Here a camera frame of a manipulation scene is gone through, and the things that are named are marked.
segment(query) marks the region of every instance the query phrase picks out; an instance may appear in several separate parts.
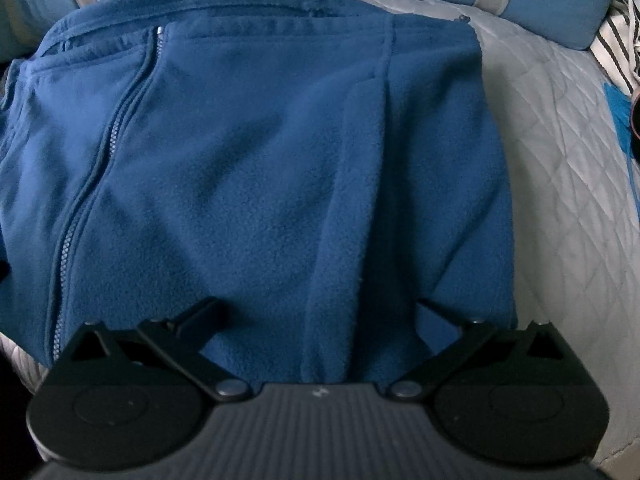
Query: zipper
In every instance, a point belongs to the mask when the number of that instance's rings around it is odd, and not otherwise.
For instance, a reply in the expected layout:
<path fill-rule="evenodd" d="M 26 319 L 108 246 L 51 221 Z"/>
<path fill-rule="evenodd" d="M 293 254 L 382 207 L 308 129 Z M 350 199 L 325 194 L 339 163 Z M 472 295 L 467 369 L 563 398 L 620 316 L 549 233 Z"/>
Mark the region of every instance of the zipper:
<path fill-rule="evenodd" d="M 154 49 L 152 52 L 152 59 L 149 63 L 148 69 L 145 71 L 145 76 L 140 78 L 140 81 L 136 84 L 135 88 L 131 91 L 131 98 L 127 99 L 123 102 L 120 110 L 118 111 L 115 120 L 113 121 L 113 126 L 111 127 L 111 131 L 109 133 L 109 147 L 108 152 L 105 156 L 105 161 L 103 162 L 103 170 L 102 173 L 97 177 L 97 180 L 104 174 L 104 170 L 107 168 L 113 154 L 116 150 L 116 145 L 118 143 L 118 136 L 120 134 L 120 125 L 122 124 L 122 119 L 129 109 L 130 104 L 135 101 L 138 92 L 137 90 L 142 86 L 142 84 L 148 80 L 149 76 L 153 73 L 153 70 L 158 63 L 158 59 L 162 52 L 162 40 L 163 40 L 163 28 L 157 27 L 154 31 Z M 88 196 L 84 199 L 84 203 L 86 203 L 88 198 L 92 195 L 90 192 Z M 74 218 L 72 219 L 71 224 L 69 224 L 69 228 L 66 230 L 65 238 L 62 243 L 62 251 L 60 253 L 60 272 L 58 273 L 58 285 L 60 287 L 60 300 L 58 303 L 58 312 L 56 313 L 56 328 L 54 330 L 53 335 L 53 361 L 57 361 L 60 358 L 60 351 L 62 346 L 62 329 L 63 329 L 63 316 L 62 316 L 62 307 L 66 303 L 66 297 L 68 295 L 68 264 L 69 264 L 69 250 L 71 247 L 71 242 L 74 239 L 74 234 L 76 233 L 76 229 L 78 228 L 78 224 L 80 222 L 82 213 L 84 211 L 84 207 L 79 206 L 75 212 Z"/>

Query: white quilted bedspread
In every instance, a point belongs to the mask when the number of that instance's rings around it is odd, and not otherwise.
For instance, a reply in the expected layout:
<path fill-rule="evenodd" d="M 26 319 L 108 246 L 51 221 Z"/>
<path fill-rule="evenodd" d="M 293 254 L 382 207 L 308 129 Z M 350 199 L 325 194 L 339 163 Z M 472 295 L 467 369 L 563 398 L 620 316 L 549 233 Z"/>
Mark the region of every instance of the white quilted bedspread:
<path fill-rule="evenodd" d="M 626 158 L 602 90 L 577 52 L 473 7 L 365 0 L 392 12 L 471 18 L 510 170 L 521 325 L 551 320 L 610 405 L 596 461 L 640 440 L 640 232 Z M 0 347 L 31 389 L 44 368 Z"/>

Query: black and white striped cloth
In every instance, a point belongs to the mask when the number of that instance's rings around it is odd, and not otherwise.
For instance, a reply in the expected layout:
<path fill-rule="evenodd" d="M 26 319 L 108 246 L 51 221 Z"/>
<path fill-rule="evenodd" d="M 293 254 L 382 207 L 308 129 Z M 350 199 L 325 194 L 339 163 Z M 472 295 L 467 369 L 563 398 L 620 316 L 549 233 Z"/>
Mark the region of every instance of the black and white striped cloth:
<path fill-rule="evenodd" d="M 591 52 L 612 83 L 631 97 L 640 87 L 640 0 L 612 0 Z"/>

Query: gray ribbed surface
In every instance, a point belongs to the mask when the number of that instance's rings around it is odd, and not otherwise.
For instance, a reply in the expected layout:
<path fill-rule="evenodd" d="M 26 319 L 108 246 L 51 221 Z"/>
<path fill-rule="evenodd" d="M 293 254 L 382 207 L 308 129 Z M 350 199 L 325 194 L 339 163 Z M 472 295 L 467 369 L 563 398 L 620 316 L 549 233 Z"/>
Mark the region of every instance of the gray ribbed surface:
<path fill-rule="evenodd" d="M 256 399 L 214 410 L 174 456 L 129 472 L 47 465 L 34 480 L 598 480 L 586 464 L 513 472 L 444 442 L 424 410 L 369 384 L 268 384 Z"/>

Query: silver bolt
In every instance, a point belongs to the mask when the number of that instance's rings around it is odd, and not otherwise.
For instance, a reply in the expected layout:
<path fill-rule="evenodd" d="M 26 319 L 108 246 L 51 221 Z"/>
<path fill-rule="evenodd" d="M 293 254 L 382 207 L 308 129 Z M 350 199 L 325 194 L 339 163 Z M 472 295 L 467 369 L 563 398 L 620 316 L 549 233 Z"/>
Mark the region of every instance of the silver bolt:
<path fill-rule="evenodd" d="M 422 393 L 422 387 L 415 381 L 399 381 L 389 390 L 396 399 L 415 399 Z"/>
<path fill-rule="evenodd" d="M 249 385 L 240 379 L 225 379 L 216 384 L 216 392 L 227 399 L 242 397 L 249 391 Z"/>

